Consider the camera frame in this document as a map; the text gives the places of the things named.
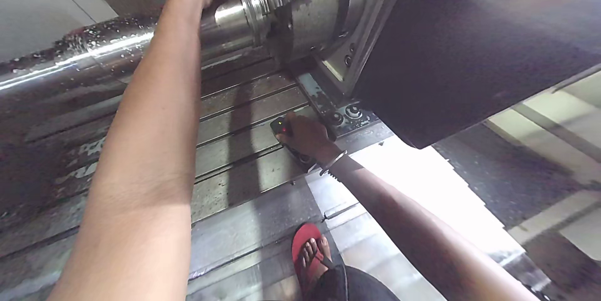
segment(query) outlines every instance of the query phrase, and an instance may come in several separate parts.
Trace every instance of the bangle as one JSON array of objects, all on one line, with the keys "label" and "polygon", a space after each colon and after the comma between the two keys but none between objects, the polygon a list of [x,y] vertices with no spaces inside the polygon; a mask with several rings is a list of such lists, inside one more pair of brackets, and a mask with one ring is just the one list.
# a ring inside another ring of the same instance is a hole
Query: bangle
[{"label": "bangle", "polygon": [[349,151],[344,151],[342,152],[339,156],[337,156],[334,160],[330,161],[329,164],[327,164],[326,166],[322,167],[322,171],[321,173],[319,173],[319,176],[323,176],[324,174],[326,174],[328,171],[330,171],[330,168],[332,166],[334,166],[334,164],[340,160],[343,156],[345,156],[347,153],[349,153]]}]

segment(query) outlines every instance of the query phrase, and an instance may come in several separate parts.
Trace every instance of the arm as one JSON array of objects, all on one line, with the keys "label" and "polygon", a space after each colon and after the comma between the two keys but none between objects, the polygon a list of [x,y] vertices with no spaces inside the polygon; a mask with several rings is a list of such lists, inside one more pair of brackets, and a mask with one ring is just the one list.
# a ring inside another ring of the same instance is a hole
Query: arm
[{"label": "arm", "polygon": [[110,127],[76,244],[49,300],[183,300],[209,0],[167,0]]},{"label": "arm", "polygon": [[[341,154],[324,126],[289,114],[294,137],[281,142],[321,164]],[[344,156],[330,173],[340,180],[387,235],[449,301],[537,300],[495,261],[416,201]]]}]

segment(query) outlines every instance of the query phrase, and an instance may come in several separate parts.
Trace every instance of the toe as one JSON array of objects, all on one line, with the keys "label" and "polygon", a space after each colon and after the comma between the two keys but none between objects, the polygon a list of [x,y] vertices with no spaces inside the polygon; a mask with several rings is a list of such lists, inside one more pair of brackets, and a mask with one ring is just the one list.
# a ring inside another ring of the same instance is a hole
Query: toe
[{"label": "toe", "polygon": [[326,236],[321,236],[319,239],[319,243],[317,244],[319,251],[326,256],[328,259],[332,259],[332,255],[330,254],[330,245],[327,242]]},{"label": "toe", "polygon": [[305,267],[309,266],[309,262],[311,262],[311,257],[309,256],[309,253],[307,252],[306,248],[302,250],[302,258],[305,263]]},{"label": "toe", "polygon": [[317,242],[315,239],[311,238],[311,240],[309,240],[309,244],[311,244],[311,251],[313,252],[313,256],[315,256],[317,254]]},{"label": "toe", "polygon": [[313,259],[315,253],[313,252],[313,248],[311,247],[311,244],[309,244],[309,242],[305,243],[305,251],[309,254],[309,260]]}]

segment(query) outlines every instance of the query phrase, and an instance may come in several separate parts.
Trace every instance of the red flip-flop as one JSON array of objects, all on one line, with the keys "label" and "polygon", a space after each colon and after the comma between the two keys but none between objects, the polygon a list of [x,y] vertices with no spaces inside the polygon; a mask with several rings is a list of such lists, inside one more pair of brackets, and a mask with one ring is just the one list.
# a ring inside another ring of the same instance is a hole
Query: red flip-flop
[{"label": "red flip-flop", "polygon": [[321,232],[315,224],[304,223],[298,228],[294,239],[292,239],[292,262],[295,264],[296,278],[298,279],[301,288],[306,288],[307,286],[307,283],[305,283],[303,279],[308,279],[311,281],[311,278],[317,272],[317,268],[320,264],[323,264],[328,269],[334,268],[332,261],[330,261],[330,259],[327,257],[324,257],[323,253],[319,250],[319,248],[317,248],[317,253],[315,254],[315,258],[311,260],[311,264],[309,265],[306,276],[302,276],[302,249],[305,243],[312,238],[316,241],[320,241]]}]

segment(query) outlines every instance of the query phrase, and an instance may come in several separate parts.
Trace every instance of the cylindrical workpiece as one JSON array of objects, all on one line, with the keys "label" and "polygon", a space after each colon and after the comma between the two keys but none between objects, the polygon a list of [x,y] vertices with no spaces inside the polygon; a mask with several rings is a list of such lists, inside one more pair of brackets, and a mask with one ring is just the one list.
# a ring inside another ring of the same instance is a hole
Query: cylindrical workpiece
[{"label": "cylindrical workpiece", "polygon": [[[215,0],[201,20],[203,65],[261,43],[247,0]],[[123,92],[158,15],[115,18],[74,31],[51,49],[0,63],[0,121],[10,133]]]}]

